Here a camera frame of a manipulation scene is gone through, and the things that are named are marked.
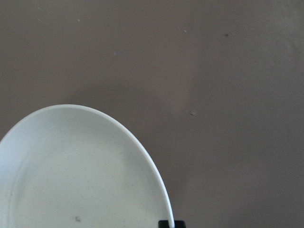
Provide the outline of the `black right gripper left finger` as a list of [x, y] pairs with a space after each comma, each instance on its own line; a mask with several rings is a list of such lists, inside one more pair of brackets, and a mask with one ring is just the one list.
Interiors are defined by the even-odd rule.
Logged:
[[158, 222], [158, 228], [170, 228], [168, 220], [160, 220]]

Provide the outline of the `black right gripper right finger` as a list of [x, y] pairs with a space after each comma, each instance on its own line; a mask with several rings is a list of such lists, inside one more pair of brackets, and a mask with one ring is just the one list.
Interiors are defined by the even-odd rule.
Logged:
[[186, 228], [186, 223], [183, 220], [175, 221], [175, 228]]

